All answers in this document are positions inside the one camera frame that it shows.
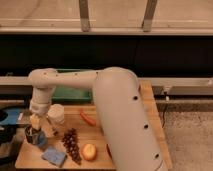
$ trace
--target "black wall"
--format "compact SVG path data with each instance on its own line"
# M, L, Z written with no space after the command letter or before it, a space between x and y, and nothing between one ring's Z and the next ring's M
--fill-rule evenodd
M0 35L0 74L121 66L138 76L213 76L213 37Z

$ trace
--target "red pepper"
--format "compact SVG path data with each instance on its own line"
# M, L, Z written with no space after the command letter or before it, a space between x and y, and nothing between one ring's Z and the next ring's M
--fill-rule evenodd
M80 115L86 123L88 123L91 126L96 126L96 121L94 119L90 118L89 116L87 116L84 113L83 109L80 109Z

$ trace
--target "blue object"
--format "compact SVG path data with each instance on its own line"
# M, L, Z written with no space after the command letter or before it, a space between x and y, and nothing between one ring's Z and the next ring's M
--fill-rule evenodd
M46 144L46 142L47 142L47 138L46 138L44 132L41 131L39 136L38 136L37 146L42 147L43 145Z
M67 155L65 153L60 152L51 146L48 147L42 155L44 160L47 160L58 167L64 163L66 157Z
M4 111L8 116L3 121L0 121L0 125L16 125L21 110L18 108L12 108L5 109Z

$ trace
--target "glass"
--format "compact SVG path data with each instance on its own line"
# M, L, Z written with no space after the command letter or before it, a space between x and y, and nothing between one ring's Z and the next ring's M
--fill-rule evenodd
M213 1L211 0L160 0L153 28L212 28Z
M141 28L146 3L147 0L88 0L91 27Z
M0 0L2 27L78 27L77 0Z

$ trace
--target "grapes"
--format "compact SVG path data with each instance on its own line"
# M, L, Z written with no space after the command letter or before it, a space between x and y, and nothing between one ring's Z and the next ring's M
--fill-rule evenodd
M80 165L81 156L79 153L77 140L78 139L76 129L71 128L64 133L64 137L62 138L61 141L63 142L63 145L66 148L66 152L71 156L72 160Z

